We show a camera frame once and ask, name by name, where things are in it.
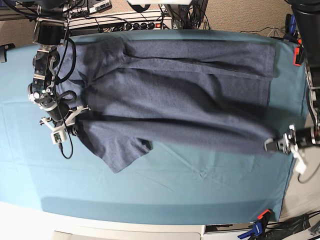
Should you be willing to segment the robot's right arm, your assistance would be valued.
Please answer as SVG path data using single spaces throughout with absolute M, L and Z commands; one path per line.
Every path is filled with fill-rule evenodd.
M 77 134 L 75 118 L 85 110 L 82 105 L 69 107 L 69 103 L 77 98 L 74 91 L 58 93 L 56 90 L 57 85 L 71 76 L 76 66 L 76 45 L 69 37 L 69 24 L 73 10 L 80 3 L 79 0 L 60 0 L 41 3 L 37 9 L 38 18 L 32 41 L 39 45 L 39 49 L 32 61 L 34 74 L 27 95 L 33 104 L 48 114 L 39 123 L 51 130 L 54 144 L 66 141 L 68 134 Z M 58 53 L 59 46 L 71 46 L 72 53 L 71 68 L 63 78 L 58 76 L 65 58 Z

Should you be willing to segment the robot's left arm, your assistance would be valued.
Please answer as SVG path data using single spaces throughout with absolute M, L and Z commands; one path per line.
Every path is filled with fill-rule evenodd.
M 306 101 L 313 126 L 297 130 L 292 124 L 280 139 L 264 143 L 267 152 L 292 154 L 298 166 L 306 163 L 301 150 L 320 146 L 320 2 L 318 0 L 289 0 L 301 42 L 294 53 L 293 63 L 305 63 Z

